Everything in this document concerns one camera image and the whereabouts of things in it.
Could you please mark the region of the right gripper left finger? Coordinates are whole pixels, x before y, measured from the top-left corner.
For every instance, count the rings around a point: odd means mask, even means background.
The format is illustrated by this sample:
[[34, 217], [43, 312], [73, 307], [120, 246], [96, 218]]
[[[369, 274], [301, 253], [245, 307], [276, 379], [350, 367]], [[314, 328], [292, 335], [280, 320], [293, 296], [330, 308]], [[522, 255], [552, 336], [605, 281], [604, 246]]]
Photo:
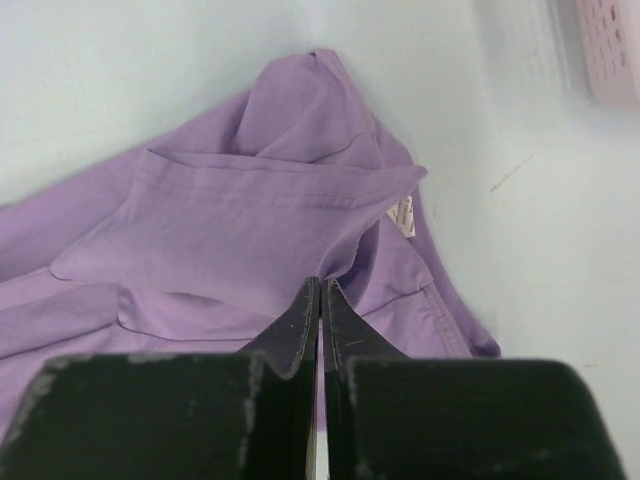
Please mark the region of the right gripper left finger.
[[232, 354], [60, 357], [1, 445], [5, 479], [311, 479], [320, 282]]

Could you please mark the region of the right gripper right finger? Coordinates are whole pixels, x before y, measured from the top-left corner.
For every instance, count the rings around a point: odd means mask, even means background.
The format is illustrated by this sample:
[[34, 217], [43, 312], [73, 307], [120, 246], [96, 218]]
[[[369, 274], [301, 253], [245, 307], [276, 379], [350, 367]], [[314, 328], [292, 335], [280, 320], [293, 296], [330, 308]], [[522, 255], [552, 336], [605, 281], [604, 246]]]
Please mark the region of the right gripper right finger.
[[418, 360], [322, 286], [333, 479], [621, 479], [596, 403], [548, 360]]

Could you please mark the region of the purple t shirt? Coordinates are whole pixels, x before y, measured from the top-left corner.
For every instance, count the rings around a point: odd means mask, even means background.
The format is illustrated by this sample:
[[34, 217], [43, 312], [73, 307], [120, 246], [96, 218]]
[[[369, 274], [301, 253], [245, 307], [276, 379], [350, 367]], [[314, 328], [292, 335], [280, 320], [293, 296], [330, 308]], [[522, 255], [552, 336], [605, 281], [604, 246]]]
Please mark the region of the purple t shirt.
[[425, 176], [332, 51], [270, 62], [173, 132], [1, 210], [1, 424], [54, 357], [234, 352], [309, 277], [403, 353], [493, 358]]

